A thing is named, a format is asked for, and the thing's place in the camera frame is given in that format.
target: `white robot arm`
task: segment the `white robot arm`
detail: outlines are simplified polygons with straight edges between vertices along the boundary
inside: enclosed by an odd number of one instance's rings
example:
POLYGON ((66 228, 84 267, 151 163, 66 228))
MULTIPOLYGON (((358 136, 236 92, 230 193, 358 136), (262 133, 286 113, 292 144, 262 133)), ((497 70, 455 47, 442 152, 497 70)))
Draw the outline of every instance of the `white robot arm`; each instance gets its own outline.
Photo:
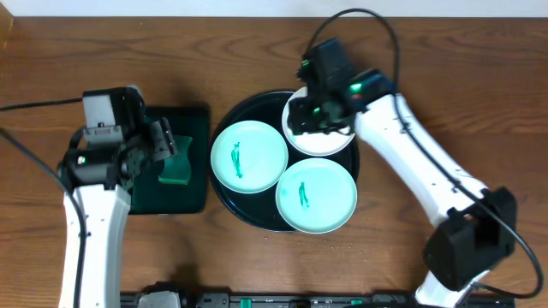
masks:
MULTIPOLYGON (((450 170, 463 186, 476 197, 483 198, 481 191, 486 189, 486 186, 473 178, 439 146, 414 117, 403 96, 400 95, 397 99, 402 116, 409 123, 409 128, 414 132, 417 140, 445 169, 450 170)), ((447 213, 451 208, 462 211, 472 205, 467 196, 453 189, 453 185, 447 178, 402 131, 402 124, 394 110, 391 95, 368 104, 368 109, 367 112, 356 116, 356 135, 373 147, 397 172, 419 200, 432 226, 436 228, 441 222, 447 220, 447 213)), ((488 270, 479 274, 473 281, 477 281, 487 273, 488 270)), ((450 291, 430 272, 417 290, 415 297, 422 305, 452 308, 467 293, 469 285, 461 291, 450 291)))
MULTIPOLYGON (((142 170, 175 155, 176 148, 167 120, 145 123, 144 101, 136 86, 85 92, 82 101, 86 127, 73 136, 58 169, 60 181, 69 187, 84 216, 86 234, 81 234, 73 200, 65 194, 67 250, 59 308, 120 307, 129 192, 142 170), (77 146, 82 137, 85 149, 77 146), (77 278, 79 263, 81 278, 77 278)), ((180 307, 174 294, 165 295, 159 300, 173 304, 169 308, 180 307)), ((157 297, 141 300, 142 307, 154 304, 157 297)))

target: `round black tray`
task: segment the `round black tray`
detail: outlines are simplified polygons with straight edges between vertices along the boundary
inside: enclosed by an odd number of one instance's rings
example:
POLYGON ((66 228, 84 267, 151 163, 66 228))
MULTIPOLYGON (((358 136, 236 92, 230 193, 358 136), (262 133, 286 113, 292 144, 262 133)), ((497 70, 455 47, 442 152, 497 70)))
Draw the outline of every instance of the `round black tray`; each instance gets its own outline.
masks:
MULTIPOLYGON (((274 127, 285 139, 282 130, 283 107, 295 91, 272 91, 255 95, 234 107, 219 123, 213 133, 209 148, 217 136, 230 125, 239 121, 262 121, 274 127)), ((310 158, 297 151, 286 139, 289 150, 288 168, 303 159, 310 158)), ((344 149, 336 154, 324 157, 343 166, 354 178, 358 179, 360 170, 360 153, 354 138, 344 149)), ((233 192, 219 182, 209 166, 211 183, 217 196, 234 215, 250 225, 270 231, 292 232, 295 229, 289 226, 280 216, 276 207, 276 185, 259 193, 245 194, 233 192)))

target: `small white bowl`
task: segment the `small white bowl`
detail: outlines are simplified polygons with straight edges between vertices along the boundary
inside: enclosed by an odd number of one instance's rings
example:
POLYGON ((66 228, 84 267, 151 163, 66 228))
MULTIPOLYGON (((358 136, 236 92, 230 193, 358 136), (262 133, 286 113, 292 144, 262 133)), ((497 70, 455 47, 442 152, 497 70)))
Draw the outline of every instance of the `small white bowl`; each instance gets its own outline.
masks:
MULTIPOLYGON (((335 154, 344 149, 355 136, 355 133, 350 135, 343 135, 340 133, 304 133, 302 135, 295 136, 291 129, 288 127, 289 116, 289 102, 294 98, 303 98, 307 95, 307 88, 302 87, 299 91, 295 92, 288 102, 285 104, 282 113, 282 128, 285 138, 289 143, 297 150, 315 157, 324 157, 335 154)), ((344 128, 344 132, 347 132, 350 128, 344 128)))
POLYGON ((341 227, 354 213, 358 191, 350 173, 325 158, 308 158, 285 171, 276 206, 291 227, 322 234, 341 227))
POLYGON ((211 169, 237 193, 260 193, 274 186, 288 166, 288 147, 274 127, 240 121, 224 129, 211 148, 211 169))

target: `plate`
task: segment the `plate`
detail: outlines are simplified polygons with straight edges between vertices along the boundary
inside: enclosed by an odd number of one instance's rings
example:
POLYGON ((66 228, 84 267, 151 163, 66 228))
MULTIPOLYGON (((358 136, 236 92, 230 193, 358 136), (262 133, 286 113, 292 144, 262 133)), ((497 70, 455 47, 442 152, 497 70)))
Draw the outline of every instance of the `plate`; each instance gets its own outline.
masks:
POLYGON ((291 166, 276 188, 276 204, 293 228, 331 232, 354 213, 358 191, 350 173, 329 159, 309 158, 291 166))
MULTIPOLYGON (((283 134, 282 118, 283 107, 288 102, 288 99, 295 91, 279 90, 257 94, 236 105, 218 124, 213 132, 210 143, 211 148, 218 135, 230 125, 239 121, 262 121, 280 134, 283 134)), ((297 151, 293 146, 288 145, 289 160, 288 167, 291 165, 311 158, 310 156, 297 151)), ((342 165, 356 180, 360 170, 360 153, 355 139, 353 139, 347 147, 339 151, 337 154, 324 157, 342 165)), ((276 206, 276 186, 270 187, 267 190, 259 193, 239 193, 234 192, 225 187, 215 177, 210 166, 210 180, 213 190, 223 202, 224 206, 235 216, 244 222, 264 230, 275 232, 294 232, 295 228, 287 224, 276 206)))
POLYGON ((282 135, 261 121, 240 121, 218 135, 211 148, 217 179, 238 193, 260 193, 277 183, 288 166, 282 135))
MULTIPOLYGON (((295 92, 283 107, 282 113, 282 128, 285 138, 289 143, 297 150, 315 157, 325 157, 333 155, 340 150, 344 149, 352 139, 354 139, 354 133, 345 135, 341 133, 304 133, 302 135, 295 136, 288 127, 289 116, 289 101, 294 98, 303 98, 307 95, 307 88, 302 87, 299 91, 295 92)), ((344 133, 349 132, 350 127, 344 128, 344 133)))

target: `wood grain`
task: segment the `wood grain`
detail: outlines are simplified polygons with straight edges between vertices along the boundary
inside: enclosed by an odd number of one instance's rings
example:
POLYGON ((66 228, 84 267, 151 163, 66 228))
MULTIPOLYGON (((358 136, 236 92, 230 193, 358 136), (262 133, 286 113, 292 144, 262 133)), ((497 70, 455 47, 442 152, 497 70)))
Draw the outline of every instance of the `wood grain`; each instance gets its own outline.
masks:
POLYGON ((3 51, 6 49, 13 21, 14 17, 0 3, 0 56, 2 56, 3 51))
MULTIPOLYGON (((394 19, 402 41, 402 92, 447 152, 520 202, 518 228, 548 264, 548 20, 394 19)), ((298 88, 294 77, 317 19, 18 18, 0 60, 0 104, 70 98, 135 83, 149 105, 211 106, 211 128, 244 98, 298 88)), ((361 68, 391 68, 389 40, 373 20, 336 22, 361 68)), ((0 114, 0 123, 50 166, 84 122, 79 105, 0 114)), ((57 305, 63 271, 62 194, 0 142, 0 306, 57 305)), ((203 213, 131 216, 122 289, 173 279, 235 292, 366 293, 417 288, 432 233, 409 190, 360 144, 359 204, 323 235, 275 234, 232 216, 210 188, 203 213)), ((526 292, 523 252, 487 281, 526 292)), ((548 295, 519 302, 545 307, 548 295)))

